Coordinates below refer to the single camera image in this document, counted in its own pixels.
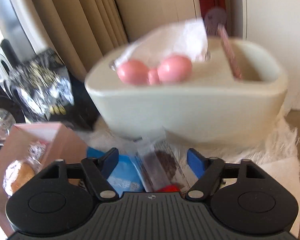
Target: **pink box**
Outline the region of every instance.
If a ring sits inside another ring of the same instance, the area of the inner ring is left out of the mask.
[[[0,150],[0,226],[7,236],[14,231],[5,215],[8,195],[2,187],[6,168],[15,160],[28,155],[29,144],[38,139],[50,142],[43,157],[43,167],[56,159],[67,163],[79,163],[86,157],[87,144],[72,130],[59,122],[43,122],[15,125]]]

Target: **plastic wrapper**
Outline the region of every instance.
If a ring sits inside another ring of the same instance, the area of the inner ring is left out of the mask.
[[[88,148],[87,157],[100,158],[104,152]],[[123,192],[142,192],[142,182],[128,156],[119,155],[119,161],[108,178],[108,182],[121,197]]]
[[[48,121],[52,114],[65,115],[67,106],[74,105],[68,70],[52,49],[18,65],[9,78],[27,107],[27,116],[35,121]]]
[[[28,156],[23,160],[15,160],[7,167],[2,186],[8,196],[12,196],[41,170],[46,147],[44,141],[32,142]]]
[[[135,150],[130,159],[147,192],[161,191],[171,186],[182,193],[188,191],[189,184],[164,137],[142,140],[133,147]]]

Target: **beige curtain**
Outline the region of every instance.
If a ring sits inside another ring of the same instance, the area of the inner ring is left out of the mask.
[[[80,80],[127,43],[114,0],[31,0],[54,48]]]

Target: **black mount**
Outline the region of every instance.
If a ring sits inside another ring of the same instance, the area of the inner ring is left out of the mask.
[[[56,161],[9,199],[6,214],[17,231],[10,239],[115,240],[122,232],[140,240],[157,239],[157,234],[162,240],[295,239],[288,232],[298,214],[297,201],[260,167],[247,159],[229,164],[205,158],[194,149],[187,157],[200,178],[185,199],[179,193],[119,198],[106,180],[118,163],[116,148],[78,164]],[[70,178],[82,179],[87,190],[71,185]],[[220,188],[230,178],[237,181]]]

